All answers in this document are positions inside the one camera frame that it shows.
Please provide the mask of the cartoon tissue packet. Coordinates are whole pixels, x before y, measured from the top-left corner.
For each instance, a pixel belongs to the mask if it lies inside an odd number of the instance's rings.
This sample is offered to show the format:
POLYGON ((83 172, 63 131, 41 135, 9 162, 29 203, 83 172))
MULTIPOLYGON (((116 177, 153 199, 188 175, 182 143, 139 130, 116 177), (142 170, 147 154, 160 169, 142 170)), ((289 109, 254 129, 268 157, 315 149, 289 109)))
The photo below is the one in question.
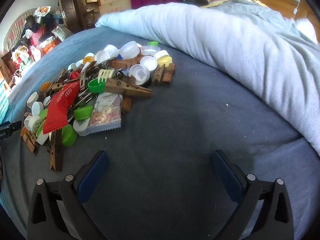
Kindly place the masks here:
POLYGON ((120 128, 122 101, 123 96, 120 94, 100 93, 87 126, 88 133, 92 134, 120 128))

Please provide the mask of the teal perforated plastic basket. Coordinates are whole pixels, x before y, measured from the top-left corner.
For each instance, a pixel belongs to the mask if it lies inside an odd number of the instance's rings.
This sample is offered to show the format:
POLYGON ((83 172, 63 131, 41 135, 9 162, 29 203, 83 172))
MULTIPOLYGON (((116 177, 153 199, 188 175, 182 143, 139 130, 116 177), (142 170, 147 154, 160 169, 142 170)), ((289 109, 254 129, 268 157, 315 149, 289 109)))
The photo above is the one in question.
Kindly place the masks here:
POLYGON ((8 111, 9 101, 8 95, 5 90, 4 80, 0 84, 0 124, 3 122, 5 115, 8 111))

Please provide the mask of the white QR code cap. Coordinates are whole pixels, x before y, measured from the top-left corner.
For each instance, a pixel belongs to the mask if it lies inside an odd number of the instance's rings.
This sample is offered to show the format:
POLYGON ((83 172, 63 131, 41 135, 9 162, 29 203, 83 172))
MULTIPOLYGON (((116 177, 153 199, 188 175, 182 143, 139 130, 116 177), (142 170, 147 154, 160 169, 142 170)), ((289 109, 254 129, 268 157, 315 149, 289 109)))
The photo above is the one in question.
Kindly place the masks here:
POLYGON ((135 64, 129 69, 129 76, 134 77, 136 79, 135 84, 141 86, 148 82, 150 78, 150 72, 145 66, 135 64))

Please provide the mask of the wooden headboard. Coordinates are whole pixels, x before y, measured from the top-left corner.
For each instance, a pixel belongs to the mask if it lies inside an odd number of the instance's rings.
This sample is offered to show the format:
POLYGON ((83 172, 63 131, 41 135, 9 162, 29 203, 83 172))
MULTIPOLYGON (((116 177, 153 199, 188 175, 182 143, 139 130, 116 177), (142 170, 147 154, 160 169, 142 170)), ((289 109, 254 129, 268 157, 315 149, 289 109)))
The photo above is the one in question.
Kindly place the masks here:
POLYGON ((295 0, 259 0, 269 8, 278 11, 285 18, 292 18, 298 20, 301 18, 308 19, 313 25, 319 42, 319 19, 310 8, 305 0, 300 0, 298 3, 295 0))

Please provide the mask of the blue bed sheet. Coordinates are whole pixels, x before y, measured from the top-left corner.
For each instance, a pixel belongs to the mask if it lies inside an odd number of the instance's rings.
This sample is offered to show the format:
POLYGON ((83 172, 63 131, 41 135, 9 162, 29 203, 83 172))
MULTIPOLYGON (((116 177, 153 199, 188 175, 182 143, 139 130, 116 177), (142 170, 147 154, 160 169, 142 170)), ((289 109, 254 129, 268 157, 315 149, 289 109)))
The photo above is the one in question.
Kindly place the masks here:
POLYGON ((212 168, 222 150, 245 173, 284 180, 295 239, 319 215, 319 156, 277 112, 219 70, 169 48, 176 73, 151 99, 136 100, 121 127, 78 137, 61 172, 49 153, 26 147, 18 132, 1 141, 1 205, 21 234, 36 181, 76 173, 97 151, 110 166, 85 209, 108 239, 213 239, 232 202, 212 168))

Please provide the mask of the pale yellow cap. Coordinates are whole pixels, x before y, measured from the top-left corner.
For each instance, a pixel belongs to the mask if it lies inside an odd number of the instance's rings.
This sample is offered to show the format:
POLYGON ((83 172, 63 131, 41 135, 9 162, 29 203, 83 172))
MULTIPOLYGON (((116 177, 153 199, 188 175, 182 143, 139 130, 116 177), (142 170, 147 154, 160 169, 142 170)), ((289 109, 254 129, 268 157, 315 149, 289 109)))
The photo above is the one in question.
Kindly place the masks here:
POLYGON ((157 63, 160 67, 162 66, 165 66, 165 67, 168 67, 169 64, 172 64, 173 63, 173 60, 172 60, 172 57, 170 57, 169 55, 165 55, 163 57, 160 57, 158 60, 157 60, 157 63))

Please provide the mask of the large wooden clothespin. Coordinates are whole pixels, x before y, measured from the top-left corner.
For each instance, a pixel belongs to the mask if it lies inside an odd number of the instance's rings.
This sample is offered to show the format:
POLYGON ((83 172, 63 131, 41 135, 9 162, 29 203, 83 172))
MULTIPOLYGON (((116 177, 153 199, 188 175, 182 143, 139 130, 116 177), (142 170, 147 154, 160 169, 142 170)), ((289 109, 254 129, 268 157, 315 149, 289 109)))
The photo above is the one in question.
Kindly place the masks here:
POLYGON ((107 79, 104 91, 137 98, 151 98, 153 96, 153 91, 150 89, 111 78, 107 79))

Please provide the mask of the green cap in pile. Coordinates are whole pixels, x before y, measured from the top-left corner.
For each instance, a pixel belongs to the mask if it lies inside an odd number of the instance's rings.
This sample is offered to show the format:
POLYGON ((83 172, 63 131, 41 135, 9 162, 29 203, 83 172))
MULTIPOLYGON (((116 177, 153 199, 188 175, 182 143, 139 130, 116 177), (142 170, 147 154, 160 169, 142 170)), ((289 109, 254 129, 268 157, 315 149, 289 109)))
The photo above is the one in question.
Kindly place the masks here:
POLYGON ((98 81, 98 79, 93 79, 88 83, 88 89, 93 94, 102 93, 105 90, 106 81, 98 81))

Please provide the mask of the light blue quilt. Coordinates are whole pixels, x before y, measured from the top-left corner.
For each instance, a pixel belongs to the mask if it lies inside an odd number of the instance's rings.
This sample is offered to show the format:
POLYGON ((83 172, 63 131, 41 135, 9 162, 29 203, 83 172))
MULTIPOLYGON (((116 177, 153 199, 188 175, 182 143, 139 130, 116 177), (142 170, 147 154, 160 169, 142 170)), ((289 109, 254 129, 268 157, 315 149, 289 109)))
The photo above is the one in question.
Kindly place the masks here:
POLYGON ((176 48, 250 89, 319 150, 319 45, 260 5, 149 5, 101 16, 109 27, 176 48))

